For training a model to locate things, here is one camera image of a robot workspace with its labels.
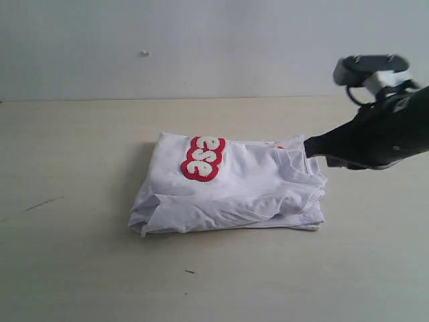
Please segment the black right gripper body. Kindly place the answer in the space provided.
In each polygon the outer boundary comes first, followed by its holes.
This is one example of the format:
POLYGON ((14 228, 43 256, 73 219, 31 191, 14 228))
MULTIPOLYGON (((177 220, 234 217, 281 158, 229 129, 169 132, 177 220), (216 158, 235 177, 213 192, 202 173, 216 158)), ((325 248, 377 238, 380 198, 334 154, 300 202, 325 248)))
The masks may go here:
POLYGON ((350 144, 350 161, 388 168, 428 151, 428 87, 390 104, 386 114, 360 129, 350 144))

